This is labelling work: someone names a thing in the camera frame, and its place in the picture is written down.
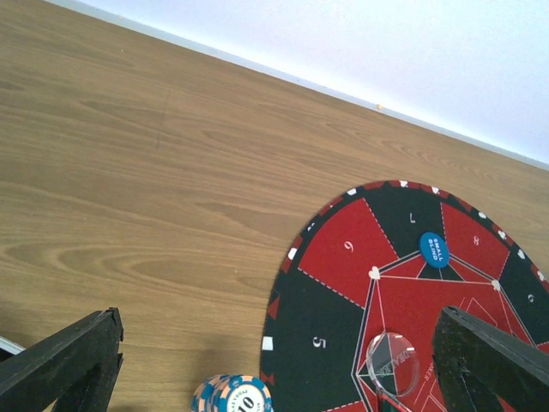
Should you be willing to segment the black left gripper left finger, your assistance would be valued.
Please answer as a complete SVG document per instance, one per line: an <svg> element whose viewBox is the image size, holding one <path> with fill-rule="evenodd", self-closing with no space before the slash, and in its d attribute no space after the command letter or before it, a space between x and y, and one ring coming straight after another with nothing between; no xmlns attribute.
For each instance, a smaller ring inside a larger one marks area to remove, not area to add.
<svg viewBox="0 0 549 412"><path fill-rule="evenodd" d="M116 307L23 348L1 338L2 411L106 411L123 363Z"/></svg>

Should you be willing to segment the blue small blind button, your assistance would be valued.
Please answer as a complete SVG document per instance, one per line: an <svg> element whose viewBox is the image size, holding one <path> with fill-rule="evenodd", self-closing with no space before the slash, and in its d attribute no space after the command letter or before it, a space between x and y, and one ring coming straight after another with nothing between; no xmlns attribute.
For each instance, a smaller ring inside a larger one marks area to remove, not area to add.
<svg viewBox="0 0 549 412"><path fill-rule="evenodd" d="M449 248L445 240L433 232L422 233L419 237L419 252L426 263L435 269L449 265Z"/></svg>

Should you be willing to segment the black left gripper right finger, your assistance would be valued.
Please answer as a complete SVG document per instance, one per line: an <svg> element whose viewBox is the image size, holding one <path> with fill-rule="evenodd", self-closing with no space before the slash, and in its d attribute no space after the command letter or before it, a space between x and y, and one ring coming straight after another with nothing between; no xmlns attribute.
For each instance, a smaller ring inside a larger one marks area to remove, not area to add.
<svg viewBox="0 0 549 412"><path fill-rule="evenodd" d="M548 354L446 306L432 338L438 385L448 411L548 410Z"/></svg>

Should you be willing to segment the blue 10 chip stack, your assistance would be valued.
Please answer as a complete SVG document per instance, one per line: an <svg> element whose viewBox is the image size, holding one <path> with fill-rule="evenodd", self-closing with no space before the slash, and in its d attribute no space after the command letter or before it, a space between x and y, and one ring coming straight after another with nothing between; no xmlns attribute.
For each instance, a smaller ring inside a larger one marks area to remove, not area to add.
<svg viewBox="0 0 549 412"><path fill-rule="evenodd" d="M268 387L257 377L217 374L205 379L195 390L192 412L272 412Z"/></svg>

